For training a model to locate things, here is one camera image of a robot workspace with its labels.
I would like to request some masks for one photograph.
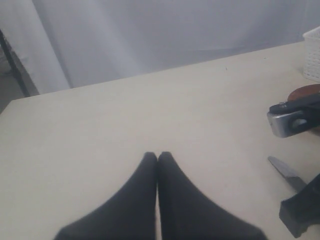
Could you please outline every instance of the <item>table surface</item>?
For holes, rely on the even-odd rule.
[[[308,182],[320,137],[277,138],[266,113],[314,83],[303,63],[295,43],[12,101],[0,115],[0,239],[53,239],[111,197],[144,152],[170,151],[214,202],[270,240],[293,240],[278,213],[294,191],[267,157]],[[312,226],[300,239],[319,236]]]

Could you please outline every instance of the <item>white basket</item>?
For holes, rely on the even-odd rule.
[[[303,34],[305,61],[303,75],[306,79],[320,82],[320,26]]]

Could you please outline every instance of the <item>white backdrop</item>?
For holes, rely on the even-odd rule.
[[[0,28],[48,93],[298,42],[319,13],[319,0],[0,0]]]

